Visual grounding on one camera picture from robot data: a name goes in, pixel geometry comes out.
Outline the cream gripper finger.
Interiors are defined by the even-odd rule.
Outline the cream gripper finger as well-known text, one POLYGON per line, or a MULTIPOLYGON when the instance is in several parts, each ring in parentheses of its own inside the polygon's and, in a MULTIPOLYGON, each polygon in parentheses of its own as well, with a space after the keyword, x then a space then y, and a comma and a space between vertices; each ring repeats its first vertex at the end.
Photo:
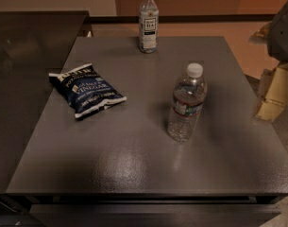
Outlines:
POLYGON ((280 62, 273 70, 263 70, 254 115, 275 121, 288 106, 288 62, 280 62))

